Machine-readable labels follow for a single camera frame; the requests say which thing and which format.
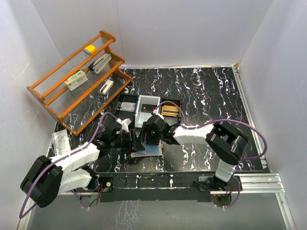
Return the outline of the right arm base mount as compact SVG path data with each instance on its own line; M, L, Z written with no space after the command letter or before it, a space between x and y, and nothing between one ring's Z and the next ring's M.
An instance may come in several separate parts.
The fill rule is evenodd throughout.
M216 176L199 176L191 186L202 192L234 192L243 189L238 176L231 177L228 182L224 182Z

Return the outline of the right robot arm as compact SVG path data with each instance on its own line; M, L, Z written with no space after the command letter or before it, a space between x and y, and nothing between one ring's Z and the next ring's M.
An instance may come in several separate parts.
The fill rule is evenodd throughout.
M153 115L143 122L138 140L151 145L157 145L160 141L169 145L209 145L220 158L215 175L203 182L206 188L212 190L228 189L248 145L246 135L227 121L214 121L203 126L169 125L159 115Z

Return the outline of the beige leather card holder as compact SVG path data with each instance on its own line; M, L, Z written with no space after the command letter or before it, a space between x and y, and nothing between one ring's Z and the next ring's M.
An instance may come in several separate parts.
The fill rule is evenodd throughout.
M130 154L130 156L132 158L153 157L153 156L162 156L163 155L163 149L164 149L163 141L160 140L158 145L147 144L146 142L142 142L141 144L145 148L145 150L132 152Z

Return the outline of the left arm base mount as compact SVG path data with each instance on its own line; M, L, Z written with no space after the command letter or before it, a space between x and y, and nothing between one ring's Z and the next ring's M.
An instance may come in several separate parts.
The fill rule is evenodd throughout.
M77 188L77 192L110 193L114 190L114 179L112 177L97 177L89 182L84 188Z

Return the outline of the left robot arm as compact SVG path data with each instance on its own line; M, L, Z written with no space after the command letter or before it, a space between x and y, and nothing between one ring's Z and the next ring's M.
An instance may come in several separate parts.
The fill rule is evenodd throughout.
M20 189L39 207L50 205L58 195L69 190L96 190L99 179L85 169L88 163L111 151L125 155L145 150L129 124L129 119L111 121L101 134L66 154L38 157L21 182Z

